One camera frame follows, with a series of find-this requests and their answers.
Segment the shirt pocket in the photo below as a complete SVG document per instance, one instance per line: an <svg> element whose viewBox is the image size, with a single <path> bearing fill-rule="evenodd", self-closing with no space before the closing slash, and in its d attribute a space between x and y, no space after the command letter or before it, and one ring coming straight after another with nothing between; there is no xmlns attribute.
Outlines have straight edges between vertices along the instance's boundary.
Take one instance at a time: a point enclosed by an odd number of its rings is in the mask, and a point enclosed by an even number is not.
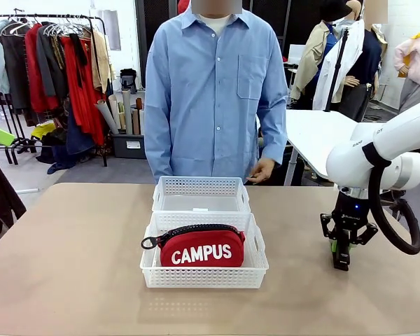
<svg viewBox="0 0 420 336"><path fill-rule="evenodd" d="M266 78L266 57L240 55L238 59L238 97L259 100Z"/></svg>

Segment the white robotic arm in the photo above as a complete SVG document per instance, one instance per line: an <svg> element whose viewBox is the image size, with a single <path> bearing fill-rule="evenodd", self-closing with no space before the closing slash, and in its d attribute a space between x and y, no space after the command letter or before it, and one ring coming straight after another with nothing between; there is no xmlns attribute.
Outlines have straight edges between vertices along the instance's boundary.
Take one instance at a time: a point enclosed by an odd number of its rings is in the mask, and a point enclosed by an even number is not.
<svg viewBox="0 0 420 336"><path fill-rule="evenodd" d="M381 178L381 189L407 190L420 184L420 104L384 123L360 123L348 143L330 153L327 172L339 186L366 189L374 165L363 148L373 144L379 157L391 162Z"/></svg>

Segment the red pencil case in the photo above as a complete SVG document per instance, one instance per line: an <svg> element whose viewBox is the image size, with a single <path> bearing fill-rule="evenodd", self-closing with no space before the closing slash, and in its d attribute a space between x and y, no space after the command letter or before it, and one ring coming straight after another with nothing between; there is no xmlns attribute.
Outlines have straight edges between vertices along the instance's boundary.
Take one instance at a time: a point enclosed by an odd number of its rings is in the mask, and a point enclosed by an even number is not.
<svg viewBox="0 0 420 336"><path fill-rule="evenodd" d="M241 267L244 233L224 224L189 225L147 237L143 249L160 247L163 267Z"/></svg>

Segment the white undershirt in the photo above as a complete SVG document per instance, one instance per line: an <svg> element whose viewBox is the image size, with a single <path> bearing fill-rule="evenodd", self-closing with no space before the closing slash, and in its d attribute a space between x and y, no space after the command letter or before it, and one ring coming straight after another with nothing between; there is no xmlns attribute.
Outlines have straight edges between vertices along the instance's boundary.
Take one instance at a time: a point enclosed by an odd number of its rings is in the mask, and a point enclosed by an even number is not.
<svg viewBox="0 0 420 336"><path fill-rule="evenodd" d="M208 27L212 28L216 35L221 36L225 26L229 22L230 15L226 17L222 17L221 19L210 19L208 17L204 17L200 15L201 20L205 23Z"/></svg>

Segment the plastic basket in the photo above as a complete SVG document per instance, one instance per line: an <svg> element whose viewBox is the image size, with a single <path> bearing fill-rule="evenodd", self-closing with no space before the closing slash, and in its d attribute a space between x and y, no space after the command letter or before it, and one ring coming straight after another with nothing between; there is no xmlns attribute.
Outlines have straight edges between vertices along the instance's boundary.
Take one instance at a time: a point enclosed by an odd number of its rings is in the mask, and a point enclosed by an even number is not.
<svg viewBox="0 0 420 336"><path fill-rule="evenodd" d="M251 213L157 212L145 237L156 237L186 225L227 224L244 231L241 267L162 267L160 248L143 252L140 268L149 288L259 288L269 269L265 242Z"/></svg>
<svg viewBox="0 0 420 336"><path fill-rule="evenodd" d="M153 211L251 212L240 178L162 176L153 199Z"/></svg>

